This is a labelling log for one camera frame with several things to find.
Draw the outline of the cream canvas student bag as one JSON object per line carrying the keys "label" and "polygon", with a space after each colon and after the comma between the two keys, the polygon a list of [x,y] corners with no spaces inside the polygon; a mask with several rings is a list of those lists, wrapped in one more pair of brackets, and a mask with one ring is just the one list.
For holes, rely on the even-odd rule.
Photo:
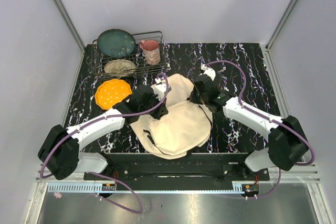
{"label": "cream canvas student bag", "polygon": [[208,141],[213,114],[205,106],[188,99],[194,88],[181,74],[168,77],[171,91],[166,98],[168,114],[159,120],[142,115],[131,128],[144,149],[160,158],[176,159]]}

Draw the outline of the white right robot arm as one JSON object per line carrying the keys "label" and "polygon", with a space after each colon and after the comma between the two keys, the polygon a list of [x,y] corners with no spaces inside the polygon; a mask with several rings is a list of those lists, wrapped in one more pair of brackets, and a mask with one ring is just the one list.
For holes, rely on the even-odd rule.
{"label": "white right robot arm", "polygon": [[268,114],[223,90],[206,74],[193,80],[190,101],[205,105],[212,113],[222,112],[228,118],[260,134],[268,145],[250,153],[238,167],[239,176],[250,180],[257,172],[271,167],[289,171],[308,151],[307,144],[300,137],[304,133],[299,121],[288,116],[285,119]]}

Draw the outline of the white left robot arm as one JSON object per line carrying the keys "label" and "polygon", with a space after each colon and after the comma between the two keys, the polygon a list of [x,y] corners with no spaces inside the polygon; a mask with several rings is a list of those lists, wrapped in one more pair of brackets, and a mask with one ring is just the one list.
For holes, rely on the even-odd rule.
{"label": "white left robot arm", "polygon": [[113,175],[113,167],[101,153],[85,153],[83,149],[124,126],[136,122],[140,116],[149,114],[158,119],[167,113],[165,99],[170,85],[162,82],[153,87],[140,86],[131,95],[115,104],[107,112],[87,122],[65,128],[60,124],[48,133],[38,158],[42,161],[41,178],[49,176],[62,180],[72,173],[94,172],[103,180]]}

